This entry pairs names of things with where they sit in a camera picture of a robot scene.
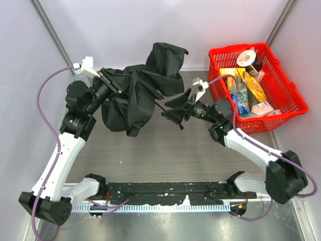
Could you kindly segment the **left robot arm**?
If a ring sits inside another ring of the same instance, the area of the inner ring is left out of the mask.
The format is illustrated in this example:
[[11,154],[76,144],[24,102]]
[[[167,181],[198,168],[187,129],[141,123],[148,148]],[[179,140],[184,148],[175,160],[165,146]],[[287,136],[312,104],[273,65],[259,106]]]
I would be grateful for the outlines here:
[[122,92],[120,86],[109,80],[102,70],[75,64],[76,74],[93,79],[92,86],[74,81],[67,87],[67,113],[58,133],[54,133],[56,147],[39,180],[30,192],[22,192],[19,203],[32,216],[62,226],[72,208],[87,198],[101,198],[107,193],[106,179],[88,174],[78,184],[63,189],[71,167],[86,144],[96,124],[94,113],[112,95]]

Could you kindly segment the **black folding umbrella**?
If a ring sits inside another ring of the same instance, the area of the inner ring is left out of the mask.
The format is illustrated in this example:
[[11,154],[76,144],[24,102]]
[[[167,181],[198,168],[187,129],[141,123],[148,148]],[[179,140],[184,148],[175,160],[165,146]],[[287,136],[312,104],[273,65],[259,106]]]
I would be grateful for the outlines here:
[[157,42],[145,64],[127,66],[123,70],[103,68],[102,72],[121,88],[101,106],[102,120],[112,132],[126,132],[136,137],[151,119],[155,102],[184,92],[180,69],[185,48]]

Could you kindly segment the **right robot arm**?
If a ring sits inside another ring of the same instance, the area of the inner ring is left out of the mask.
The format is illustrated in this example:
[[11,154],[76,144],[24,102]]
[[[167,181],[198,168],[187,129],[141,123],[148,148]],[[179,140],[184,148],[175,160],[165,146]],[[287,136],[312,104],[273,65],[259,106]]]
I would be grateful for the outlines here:
[[285,204],[308,185],[295,152],[273,149],[240,128],[235,129],[230,121],[233,112],[229,101],[219,99],[208,106],[197,100],[191,91],[189,88],[166,102],[168,110],[163,111],[162,116],[179,126],[190,117],[211,123],[209,133],[213,141],[242,154],[264,171],[263,175],[240,171],[230,177],[229,181],[237,190],[268,194],[275,202]]

